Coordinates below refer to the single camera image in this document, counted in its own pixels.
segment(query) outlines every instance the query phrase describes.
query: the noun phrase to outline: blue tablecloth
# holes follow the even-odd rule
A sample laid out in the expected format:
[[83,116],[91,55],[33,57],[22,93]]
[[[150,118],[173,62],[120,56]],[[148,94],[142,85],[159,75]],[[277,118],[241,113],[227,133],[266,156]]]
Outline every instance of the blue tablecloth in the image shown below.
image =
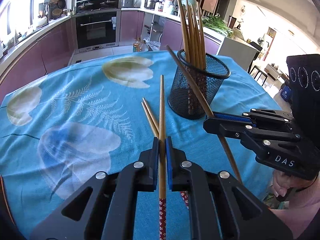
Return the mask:
[[[218,58],[231,76],[214,98],[213,111],[279,109],[231,58]],[[37,223],[95,172],[118,172],[152,147],[141,100],[145,97],[158,116],[160,75],[167,97],[175,71],[165,51],[105,57],[66,67],[5,97],[0,108],[0,173],[23,235],[28,238]],[[166,101],[166,133],[173,146],[207,171],[231,172],[217,136],[203,130],[203,121],[179,117]],[[255,162],[255,154],[239,140],[228,143],[244,185],[261,198],[272,169]],[[158,239],[158,220],[158,192],[140,192],[134,239]],[[190,239],[188,209],[179,192],[167,191],[167,239]]]

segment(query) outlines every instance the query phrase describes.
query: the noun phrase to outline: green vegetable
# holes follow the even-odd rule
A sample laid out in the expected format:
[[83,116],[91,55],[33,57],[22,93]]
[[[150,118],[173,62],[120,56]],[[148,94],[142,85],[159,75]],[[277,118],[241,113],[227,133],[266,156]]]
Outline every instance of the green vegetable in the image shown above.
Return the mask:
[[221,33],[224,36],[231,36],[233,31],[224,23],[220,16],[207,16],[202,18],[203,26]]

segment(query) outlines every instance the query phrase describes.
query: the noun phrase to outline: built-in oven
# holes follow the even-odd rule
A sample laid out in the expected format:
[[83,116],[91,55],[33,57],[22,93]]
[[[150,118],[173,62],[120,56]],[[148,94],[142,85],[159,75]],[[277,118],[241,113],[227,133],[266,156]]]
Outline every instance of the built-in oven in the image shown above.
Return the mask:
[[119,45],[121,0],[76,0],[75,53]]
[[118,46],[120,14],[121,10],[117,9],[77,16],[77,52]]

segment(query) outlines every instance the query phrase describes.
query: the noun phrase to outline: fern print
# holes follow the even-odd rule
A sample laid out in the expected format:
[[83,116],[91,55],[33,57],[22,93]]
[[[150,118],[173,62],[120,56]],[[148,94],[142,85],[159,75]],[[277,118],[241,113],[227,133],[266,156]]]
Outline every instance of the fern print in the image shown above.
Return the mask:
[[97,92],[89,93],[92,77],[90,77],[89,82],[84,87],[73,92],[66,92],[73,80],[74,78],[47,101],[50,103],[51,109],[46,119],[55,114],[57,102],[62,103],[63,108],[60,113],[53,116],[54,118],[67,114],[74,104],[76,105],[75,111],[71,114],[70,119],[77,118],[81,114],[84,114],[78,122],[84,122],[85,124],[94,126],[102,125],[103,128],[119,132],[125,135],[127,139],[132,140],[133,132],[131,122],[129,121],[129,117],[125,117],[127,112],[120,113],[123,106],[115,108],[118,99],[113,102],[108,102],[111,92],[103,98],[97,98],[103,91],[103,86]]

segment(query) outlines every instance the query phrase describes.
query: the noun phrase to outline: chair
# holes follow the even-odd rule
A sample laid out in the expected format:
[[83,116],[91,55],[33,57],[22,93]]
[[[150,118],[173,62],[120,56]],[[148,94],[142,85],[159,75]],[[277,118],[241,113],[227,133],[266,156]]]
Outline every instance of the chair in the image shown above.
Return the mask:
[[258,70],[258,72],[256,73],[254,79],[256,79],[256,77],[258,76],[259,73],[260,73],[260,76],[258,77],[257,81],[259,80],[259,78],[261,77],[261,75],[263,75],[263,76],[265,77],[265,79],[264,79],[264,81],[263,81],[263,83],[262,83],[262,85],[261,85],[261,86],[263,86],[264,83],[265,83],[266,80],[267,80],[267,77],[268,77],[267,72],[265,72],[263,69],[260,69],[258,66],[255,65],[255,66],[252,68],[252,70],[250,71],[250,75],[251,75],[251,73],[252,73],[252,71],[253,71],[254,69],[257,69],[257,70]]
[[254,47],[255,49],[257,49],[257,52],[256,52],[256,54],[254,55],[253,60],[252,60],[250,66],[249,66],[249,68],[248,68],[248,73],[251,74],[251,72],[252,72],[252,70],[251,70],[252,63],[253,63],[254,60],[257,59],[258,55],[259,55],[260,52],[262,51],[262,47],[261,47],[260,45],[258,45],[257,43],[255,43],[254,41],[250,42],[250,45],[251,45],[252,47]]

